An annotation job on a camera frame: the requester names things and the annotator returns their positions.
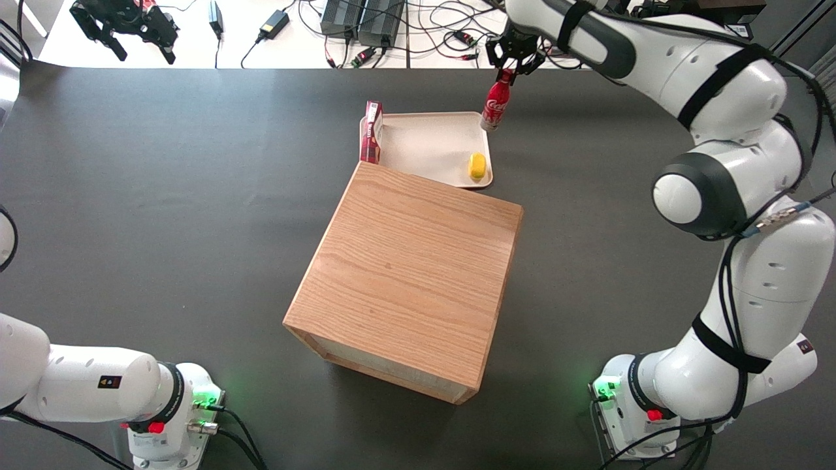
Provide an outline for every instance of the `yellow object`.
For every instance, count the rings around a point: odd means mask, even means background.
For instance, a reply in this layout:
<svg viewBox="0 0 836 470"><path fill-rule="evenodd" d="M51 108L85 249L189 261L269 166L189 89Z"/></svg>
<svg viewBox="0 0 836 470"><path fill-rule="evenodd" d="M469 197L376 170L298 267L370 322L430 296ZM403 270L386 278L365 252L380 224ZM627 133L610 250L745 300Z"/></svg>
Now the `yellow object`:
<svg viewBox="0 0 836 470"><path fill-rule="evenodd" d="M467 171L474 180L481 180L485 177L487 169L487 161L485 156L479 152L471 154L470 163L467 165Z"/></svg>

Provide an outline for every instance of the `wood grain surface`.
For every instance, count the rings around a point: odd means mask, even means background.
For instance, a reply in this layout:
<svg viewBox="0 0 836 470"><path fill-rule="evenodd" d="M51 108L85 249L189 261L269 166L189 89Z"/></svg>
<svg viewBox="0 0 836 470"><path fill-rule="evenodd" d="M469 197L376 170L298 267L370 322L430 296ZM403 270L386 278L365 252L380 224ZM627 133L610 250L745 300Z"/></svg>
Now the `wood grain surface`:
<svg viewBox="0 0 836 470"><path fill-rule="evenodd" d="M482 381L522 216L360 162L283 323L306 343L325 339L308 346L326 359L463 401Z"/></svg>

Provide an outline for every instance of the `tray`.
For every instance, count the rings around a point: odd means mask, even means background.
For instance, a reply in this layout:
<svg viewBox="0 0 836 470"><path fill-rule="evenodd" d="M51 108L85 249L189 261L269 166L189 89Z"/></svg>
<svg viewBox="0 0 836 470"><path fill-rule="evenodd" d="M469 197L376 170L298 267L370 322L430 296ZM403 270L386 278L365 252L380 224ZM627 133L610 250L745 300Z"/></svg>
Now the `tray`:
<svg viewBox="0 0 836 470"><path fill-rule="evenodd" d="M383 115L380 165L451 186L480 188L491 184L493 169L487 133L475 112ZM365 116L360 120L360 140ZM487 169L479 181L470 178L467 164L473 152L485 156Z"/></svg>

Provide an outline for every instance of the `green led light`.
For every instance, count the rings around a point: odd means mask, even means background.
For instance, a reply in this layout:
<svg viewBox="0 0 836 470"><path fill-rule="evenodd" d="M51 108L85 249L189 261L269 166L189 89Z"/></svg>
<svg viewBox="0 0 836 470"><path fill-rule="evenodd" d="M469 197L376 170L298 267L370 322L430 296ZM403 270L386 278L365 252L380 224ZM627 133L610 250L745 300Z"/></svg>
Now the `green led light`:
<svg viewBox="0 0 836 470"><path fill-rule="evenodd" d="M209 406L217 403L219 398L218 389L215 387L204 387L195 389L191 392L195 405Z"/></svg>

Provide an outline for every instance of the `red aluminum bottle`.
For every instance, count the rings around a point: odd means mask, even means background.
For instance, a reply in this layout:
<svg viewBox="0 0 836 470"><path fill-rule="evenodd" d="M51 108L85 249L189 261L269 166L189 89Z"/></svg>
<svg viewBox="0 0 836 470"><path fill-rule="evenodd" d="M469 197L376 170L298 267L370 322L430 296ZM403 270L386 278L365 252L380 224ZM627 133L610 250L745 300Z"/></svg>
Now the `red aluminum bottle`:
<svg viewBox="0 0 836 470"><path fill-rule="evenodd" d="M487 92L485 109L482 110L482 119L479 121L479 126L487 132L493 132L499 127L499 121L502 120L502 115L505 113L508 99L511 98L510 84L513 76L514 71L512 69L504 69L502 76L491 87L491 91Z"/></svg>

